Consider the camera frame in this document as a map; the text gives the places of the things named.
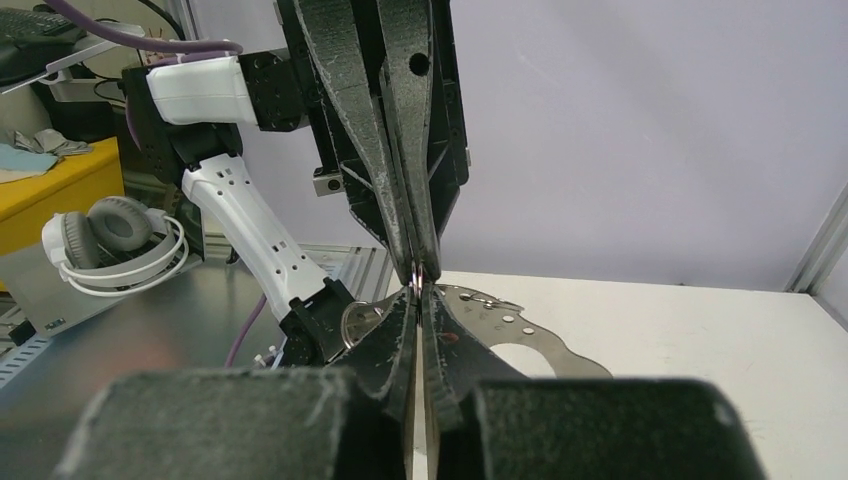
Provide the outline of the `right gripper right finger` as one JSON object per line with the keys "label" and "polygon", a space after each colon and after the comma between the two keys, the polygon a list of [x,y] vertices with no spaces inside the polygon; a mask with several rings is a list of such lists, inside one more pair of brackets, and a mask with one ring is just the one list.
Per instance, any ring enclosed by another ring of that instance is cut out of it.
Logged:
{"label": "right gripper right finger", "polygon": [[461,403],[480,381],[525,378],[461,325],[434,284],[422,290],[421,335],[423,388],[434,424],[463,424]]}

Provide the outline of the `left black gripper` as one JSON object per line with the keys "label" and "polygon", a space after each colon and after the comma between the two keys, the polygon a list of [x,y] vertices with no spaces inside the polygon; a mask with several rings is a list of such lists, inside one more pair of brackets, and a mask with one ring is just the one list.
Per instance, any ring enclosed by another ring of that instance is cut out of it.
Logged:
{"label": "left black gripper", "polygon": [[438,239],[468,153],[446,1],[282,1],[281,26],[320,156],[401,283],[441,272]]}

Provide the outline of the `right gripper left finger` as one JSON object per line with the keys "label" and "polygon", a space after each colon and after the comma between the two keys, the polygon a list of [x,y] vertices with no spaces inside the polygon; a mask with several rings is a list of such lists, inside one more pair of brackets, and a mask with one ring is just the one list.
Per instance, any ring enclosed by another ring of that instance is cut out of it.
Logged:
{"label": "right gripper left finger", "polygon": [[410,287],[375,303],[350,304],[341,323],[347,349],[331,362],[354,371],[362,391],[399,424],[414,403],[417,314]]}

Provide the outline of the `perforated metal ring plate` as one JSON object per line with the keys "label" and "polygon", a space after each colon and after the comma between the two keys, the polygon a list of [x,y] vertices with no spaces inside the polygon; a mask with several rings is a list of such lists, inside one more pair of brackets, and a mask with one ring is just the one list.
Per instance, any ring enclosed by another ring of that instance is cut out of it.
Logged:
{"label": "perforated metal ring plate", "polygon": [[[581,356],[551,330],[523,317],[516,303],[469,287],[440,284],[438,288],[459,323],[489,348],[521,345],[538,352],[558,378],[610,378],[598,362]],[[394,297],[375,303],[355,301],[342,314],[341,336],[352,348],[388,317]]]}

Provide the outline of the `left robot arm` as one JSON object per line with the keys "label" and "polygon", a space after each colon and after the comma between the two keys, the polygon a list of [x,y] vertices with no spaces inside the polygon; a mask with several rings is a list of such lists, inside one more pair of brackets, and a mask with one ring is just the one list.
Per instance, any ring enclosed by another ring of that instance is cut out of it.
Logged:
{"label": "left robot arm", "polygon": [[216,220],[286,335],[284,365],[346,349],[353,296],[312,261],[250,178],[237,127],[309,127],[321,172],[387,250],[399,279],[442,274],[440,239],[469,176],[446,1],[282,1],[286,45],[191,41],[123,73],[127,125],[158,178]]}

